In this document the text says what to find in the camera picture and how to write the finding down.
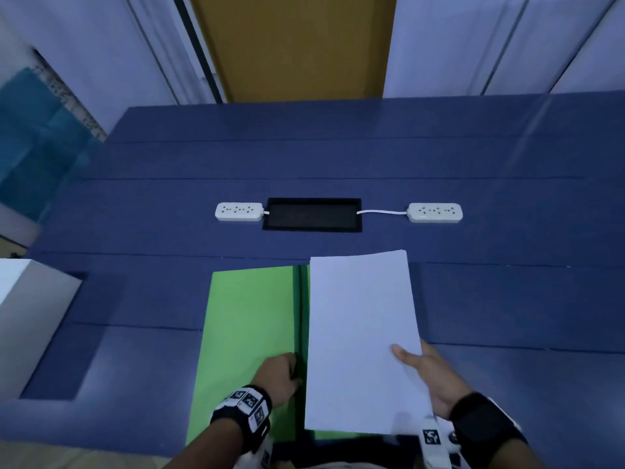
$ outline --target brown door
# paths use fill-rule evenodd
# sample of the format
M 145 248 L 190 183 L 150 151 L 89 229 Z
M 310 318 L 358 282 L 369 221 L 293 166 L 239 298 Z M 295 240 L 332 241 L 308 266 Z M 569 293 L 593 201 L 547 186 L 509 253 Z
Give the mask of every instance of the brown door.
M 396 0 L 191 0 L 230 102 L 381 97 Z

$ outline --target white cable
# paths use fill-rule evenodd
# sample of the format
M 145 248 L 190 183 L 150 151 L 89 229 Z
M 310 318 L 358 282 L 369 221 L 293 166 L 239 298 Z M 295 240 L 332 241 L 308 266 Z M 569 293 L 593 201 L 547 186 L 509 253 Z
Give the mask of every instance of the white cable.
M 395 212 L 395 211 L 378 211 L 377 209 L 369 209 L 367 211 L 358 211 L 356 212 L 356 214 L 366 214 L 367 212 L 377 212 L 379 214 L 395 214 L 396 216 L 405 216 L 408 213 L 408 211 Z

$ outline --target teal fabric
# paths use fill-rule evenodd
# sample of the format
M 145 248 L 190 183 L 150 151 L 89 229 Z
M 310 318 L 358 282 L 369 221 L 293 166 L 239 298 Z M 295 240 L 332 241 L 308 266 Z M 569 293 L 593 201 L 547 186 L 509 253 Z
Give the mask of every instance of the teal fabric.
M 99 141 L 30 69 L 0 88 L 0 202 L 41 222 Z

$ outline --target green folder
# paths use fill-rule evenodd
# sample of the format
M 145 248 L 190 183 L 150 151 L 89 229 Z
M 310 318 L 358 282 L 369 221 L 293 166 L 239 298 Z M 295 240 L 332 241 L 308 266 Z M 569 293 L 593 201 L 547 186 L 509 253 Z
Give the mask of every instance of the green folder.
M 306 437 L 306 362 L 310 301 L 308 265 L 213 273 L 199 354 L 187 444 L 232 390 L 248 384 L 267 357 L 298 355 L 302 388 L 271 413 L 274 441 Z M 315 439 L 354 437 L 353 433 L 314 432 Z

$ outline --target white box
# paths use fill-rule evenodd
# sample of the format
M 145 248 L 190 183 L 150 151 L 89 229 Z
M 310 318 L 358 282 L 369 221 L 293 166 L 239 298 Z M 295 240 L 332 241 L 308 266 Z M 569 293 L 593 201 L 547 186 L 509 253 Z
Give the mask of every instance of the white box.
M 34 260 L 0 259 L 0 402 L 20 396 L 80 284 Z

